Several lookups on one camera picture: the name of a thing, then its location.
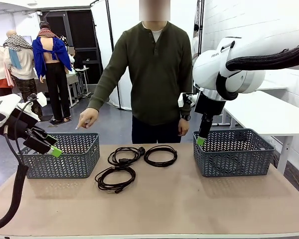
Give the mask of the person's left hand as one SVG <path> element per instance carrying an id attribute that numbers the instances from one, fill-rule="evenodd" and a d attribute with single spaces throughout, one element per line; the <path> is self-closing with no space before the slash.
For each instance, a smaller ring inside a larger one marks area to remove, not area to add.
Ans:
<path id="1" fill-rule="evenodd" d="M 180 119 L 178 123 L 178 135 L 185 136 L 189 130 L 189 121 Z"/>

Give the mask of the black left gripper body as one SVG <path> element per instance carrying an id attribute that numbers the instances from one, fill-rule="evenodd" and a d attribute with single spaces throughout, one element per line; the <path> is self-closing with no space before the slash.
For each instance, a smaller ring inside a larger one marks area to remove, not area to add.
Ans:
<path id="1" fill-rule="evenodd" d="M 12 111 L 10 116 L 6 117 L 4 123 L 0 123 L 0 135 L 4 134 L 4 126 L 8 126 L 7 135 L 11 140 L 22 138 L 26 140 L 30 136 L 34 136 L 31 132 L 36 126 L 36 120 L 33 116 L 21 111 Z"/>

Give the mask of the person's right hand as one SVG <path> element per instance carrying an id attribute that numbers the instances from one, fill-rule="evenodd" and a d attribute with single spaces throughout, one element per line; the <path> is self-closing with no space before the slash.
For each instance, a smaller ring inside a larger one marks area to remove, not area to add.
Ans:
<path id="1" fill-rule="evenodd" d="M 76 129 L 89 128 L 98 119 L 99 111 L 94 108 L 86 108 L 80 115 Z"/>

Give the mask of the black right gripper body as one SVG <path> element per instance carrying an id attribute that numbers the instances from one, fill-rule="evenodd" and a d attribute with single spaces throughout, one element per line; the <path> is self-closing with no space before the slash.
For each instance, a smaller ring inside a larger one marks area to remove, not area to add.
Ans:
<path id="1" fill-rule="evenodd" d="M 222 113 L 225 103 L 225 101 L 213 100 L 203 93 L 199 93 L 194 109 L 195 113 L 201 114 L 201 124 L 199 129 L 210 129 L 213 117 Z"/>

